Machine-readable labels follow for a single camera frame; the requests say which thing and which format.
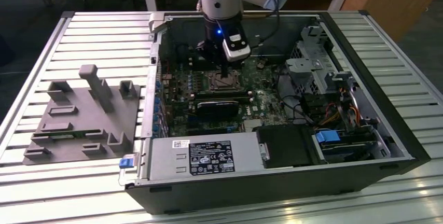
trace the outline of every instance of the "barcode sticker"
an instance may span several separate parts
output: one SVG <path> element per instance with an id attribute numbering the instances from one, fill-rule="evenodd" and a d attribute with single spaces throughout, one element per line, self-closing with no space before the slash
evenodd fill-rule
<path id="1" fill-rule="evenodd" d="M 190 147 L 190 140 L 172 141 L 172 148 L 188 148 L 188 147 Z"/>

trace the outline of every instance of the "blue latch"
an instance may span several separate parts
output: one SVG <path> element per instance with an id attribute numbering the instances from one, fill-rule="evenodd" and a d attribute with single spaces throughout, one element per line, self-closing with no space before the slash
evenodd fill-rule
<path id="1" fill-rule="evenodd" d="M 122 158 L 119 167 L 120 169 L 134 168 L 134 158 Z"/>
<path id="2" fill-rule="evenodd" d="M 317 138 L 319 143 L 341 141 L 339 133 L 334 130 L 318 132 Z"/>

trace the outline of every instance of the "warning label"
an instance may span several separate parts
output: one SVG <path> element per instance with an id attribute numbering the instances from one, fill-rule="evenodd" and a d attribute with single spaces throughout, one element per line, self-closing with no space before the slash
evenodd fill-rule
<path id="1" fill-rule="evenodd" d="M 231 141 L 190 144 L 191 175 L 235 172 Z"/>

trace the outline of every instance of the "circuit board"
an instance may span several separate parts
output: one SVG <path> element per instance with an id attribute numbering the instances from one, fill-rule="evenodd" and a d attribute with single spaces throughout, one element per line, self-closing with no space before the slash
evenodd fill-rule
<path id="1" fill-rule="evenodd" d="M 219 70 L 194 71 L 188 66 L 179 66 L 171 73 L 174 76 L 164 77 L 168 79 L 163 84 L 168 85 L 170 136 L 249 132 L 255 126 L 289 123 L 273 89 L 275 72 L 262 63 L 258 58 L 247 59 L 239 69 L 229 71 L 227 78 L 221 77 Z M 199 118 L 195 109 L 198 96 L 209 102 L 238 102 L 235 116 Z"/>

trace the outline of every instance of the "aluminum extrusion table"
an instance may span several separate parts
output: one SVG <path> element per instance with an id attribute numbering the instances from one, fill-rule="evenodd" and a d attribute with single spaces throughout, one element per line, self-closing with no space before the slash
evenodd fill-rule
<path id="1" fill-rule="evenodd" d="M 0 126 L 0 223 L 398 223 L 443 216 L 443 98 L 370 16 L 333 13 L 351 45 L 433 161 L 361 192 L 152 216 L 119 185 L 119 159 L 22 165 L 50 101 L 52 80 L 87 86 L 78 69 L 95 63 L 110 85 L 144 86 L 150 12 L 76 12 L 60 19 Z M 140 108 L 144 107 L 142 90 Z M 139 112 L 136 137 L 140 135 Z"/>

